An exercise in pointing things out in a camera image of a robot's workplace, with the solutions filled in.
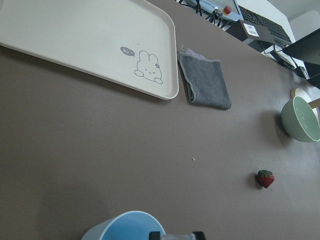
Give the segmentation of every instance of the light green bowl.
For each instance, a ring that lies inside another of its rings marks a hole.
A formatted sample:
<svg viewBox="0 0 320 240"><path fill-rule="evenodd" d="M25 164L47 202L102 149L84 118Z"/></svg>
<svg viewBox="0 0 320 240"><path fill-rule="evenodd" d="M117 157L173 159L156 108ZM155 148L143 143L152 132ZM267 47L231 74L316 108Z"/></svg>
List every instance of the light green bowl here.
<svg viewBox="0 0 320 240"><path fill-rule="evenodd" d="M310 105L295 96L282 108L281 121L285 131L300 142L318 142L320 126Z"/></svg>

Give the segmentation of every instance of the black box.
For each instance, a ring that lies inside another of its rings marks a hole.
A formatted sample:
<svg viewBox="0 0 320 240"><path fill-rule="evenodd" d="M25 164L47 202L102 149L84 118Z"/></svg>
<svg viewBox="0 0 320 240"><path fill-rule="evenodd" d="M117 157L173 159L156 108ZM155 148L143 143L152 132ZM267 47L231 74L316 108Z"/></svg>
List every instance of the black box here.
<svg viewBox="0 0 320 240"><path fill-rule="evenodd" d="M249 21L238 20L226 32L260 53L275 44L275 40L266 26Z"/></svg>

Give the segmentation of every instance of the strawberry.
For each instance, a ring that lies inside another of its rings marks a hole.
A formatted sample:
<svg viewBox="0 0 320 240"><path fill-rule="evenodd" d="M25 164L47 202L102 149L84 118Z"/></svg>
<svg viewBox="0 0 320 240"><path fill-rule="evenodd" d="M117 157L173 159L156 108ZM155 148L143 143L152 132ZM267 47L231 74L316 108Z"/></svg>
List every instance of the strawberry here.
<svg viewBox="0 0 320 240"><path fill-rule="evenodd" d="M271 171L260 170L258 172L258 182L264 188L268 188L275 180L275 176Z"/></svg>

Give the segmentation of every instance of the tray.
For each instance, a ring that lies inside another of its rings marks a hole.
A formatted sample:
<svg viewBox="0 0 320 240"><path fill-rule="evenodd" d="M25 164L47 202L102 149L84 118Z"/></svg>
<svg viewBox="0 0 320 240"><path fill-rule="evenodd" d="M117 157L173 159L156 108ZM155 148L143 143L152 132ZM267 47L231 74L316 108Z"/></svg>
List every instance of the tray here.
<svg viewBox="0 0 320 240"><path fill-rule="evenodd" d="M169 100L175 26L145 0L0 0L0 45Z"/></svg>

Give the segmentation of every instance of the folded cloth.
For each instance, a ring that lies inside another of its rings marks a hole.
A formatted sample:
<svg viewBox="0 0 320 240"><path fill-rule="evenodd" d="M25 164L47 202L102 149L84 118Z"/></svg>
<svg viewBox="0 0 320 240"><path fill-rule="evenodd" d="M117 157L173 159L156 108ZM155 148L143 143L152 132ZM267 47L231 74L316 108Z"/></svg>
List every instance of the folded cloth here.
<svg viewBox="0 0 320 240"><path fill-rule="evenodd" d="M231 108L219 60L206 59L191 49L187 49L180 53L179 62L187 81L191 103L222 109Z"/></svg>

